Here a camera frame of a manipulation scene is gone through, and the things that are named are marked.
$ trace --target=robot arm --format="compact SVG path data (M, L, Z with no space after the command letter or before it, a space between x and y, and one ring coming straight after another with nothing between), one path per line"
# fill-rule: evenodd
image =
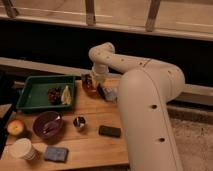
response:
M118 86L118 109L131 170L183 170L166 108L166 102L183 90L182 71L166 62L115 54L111 43L93 47L89 57L98 83L104 81L108 67L124 73Z

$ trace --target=spoon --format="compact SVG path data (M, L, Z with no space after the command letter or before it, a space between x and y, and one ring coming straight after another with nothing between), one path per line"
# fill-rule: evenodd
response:
M50 131L52 131L52 130L54 130L55 128L57 128L57 127L58 127L58 124L59 124L59 123L57 123L57 121L58 121L59 119L61 119L60 116L56 117L56 118L55 118L54 120L52 120L52 121L47 122L47 123L44 125L44 127L43 127L43 133L44 133L44 134L47 134L47 133L49 133Z

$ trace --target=small bowl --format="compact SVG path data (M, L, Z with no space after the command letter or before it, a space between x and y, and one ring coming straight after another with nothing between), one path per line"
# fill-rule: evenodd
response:
M48 139L56 135L63 126L61 115L55 111L41 113L33 123L33 131L42 138Z

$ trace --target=paper cup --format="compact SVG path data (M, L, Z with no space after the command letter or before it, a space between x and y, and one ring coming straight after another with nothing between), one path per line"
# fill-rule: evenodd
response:
M36 157L37 151L29 139L21 138L11 145L10 154L14 158L33 160Z

